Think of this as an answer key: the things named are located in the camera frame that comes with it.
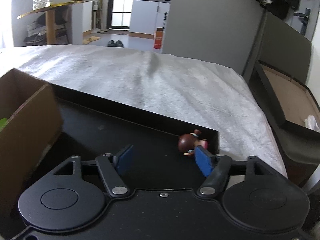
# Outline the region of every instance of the brown toy head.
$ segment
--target brown toy head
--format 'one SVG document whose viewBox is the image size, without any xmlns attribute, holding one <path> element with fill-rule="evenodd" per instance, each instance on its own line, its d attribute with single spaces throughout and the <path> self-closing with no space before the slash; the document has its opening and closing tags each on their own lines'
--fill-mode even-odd
<svg viewBox="0 0 320 240">
<path fill-rule="evenodd" d="M 198 136 L 201 134 L 199 130 L 194 130 L 193 133 L 186 133 L 179 136 L 178 149 L 179 152 L 188 153 L 194 150 L 196 145 L 195 142 L 198 141 Z"/>
</svg>

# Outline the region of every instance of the blue gripper pad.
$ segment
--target blue gripper pad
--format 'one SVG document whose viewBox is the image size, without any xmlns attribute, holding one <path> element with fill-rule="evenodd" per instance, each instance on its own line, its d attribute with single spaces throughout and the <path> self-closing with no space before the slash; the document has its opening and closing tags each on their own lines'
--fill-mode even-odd
<svg viewBox="0 0 320 240">
<path fill-rule="evenodd" d="M 121 154 L 117 154 L 118 160 L 116 162 L 115 169 L 120 176 L 124 175 L 129 169 L 132 162 L 133 152 L 133 145 L 130 145 Z"/>
<path fill-rule="evenodd" d="M 214 157 L 210 152 L 202 146 L 197 146 L 195 149 L 195 160 L 199 169 L 205 177 L 208 177 L 213 171 L 211 158 Z"/>
</svg>

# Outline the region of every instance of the countertop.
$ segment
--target countertop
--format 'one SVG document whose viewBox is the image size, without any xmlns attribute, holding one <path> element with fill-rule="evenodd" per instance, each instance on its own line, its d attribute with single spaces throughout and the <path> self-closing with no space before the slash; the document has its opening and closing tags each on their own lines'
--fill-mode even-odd
<svg viewBox="0 0 320 240">
<path fill-rule="evenodd" d="M 152 1 L 152 2 L 164 2 L 164 3 L 170 3 L 170 1 L 166 1 L 166 0 L 140 0 L 140 1 Z"/>
</svg>

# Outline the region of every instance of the metal screw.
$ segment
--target metal screw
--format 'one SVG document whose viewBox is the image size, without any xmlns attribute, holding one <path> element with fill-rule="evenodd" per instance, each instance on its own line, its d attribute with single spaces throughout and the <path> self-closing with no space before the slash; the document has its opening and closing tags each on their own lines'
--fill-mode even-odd
<svg viewBox="0 0 320 240">
<path fill-rule="evenodd" d="M 169 194 L 168 194 L 168 193 L 165 193 L 165 192 L 162 192 L 162 193 L 160 193 L 159 196 L 160 196 L 160 197 L 169 197 Z"/>
<path fill-rule="evenodd" d="M 112 193 L 116 195 L 123 195 L 128 192 L 128 189 L 126 187 L 114 187 L 112 189 Z"/>
<path fill-rule="evenodd" d="M 202 187 L 200 189 L 200 193 L 203 195 L 212 195 L 216 192 L 216 190 L 213 187 Z"/>
</svg>

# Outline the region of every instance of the green object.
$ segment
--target green object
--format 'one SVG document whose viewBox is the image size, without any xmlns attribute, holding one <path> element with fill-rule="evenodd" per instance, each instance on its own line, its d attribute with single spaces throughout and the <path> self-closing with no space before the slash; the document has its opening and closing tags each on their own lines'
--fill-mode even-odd
<svg viewBox="0 0 320 240">
<path fill-rule="evenodd" d="M 4 128 L 6 125 L 7 119 L 6 118 L 2 118 L 0 119 L 0 129 Z"/>
</svg>

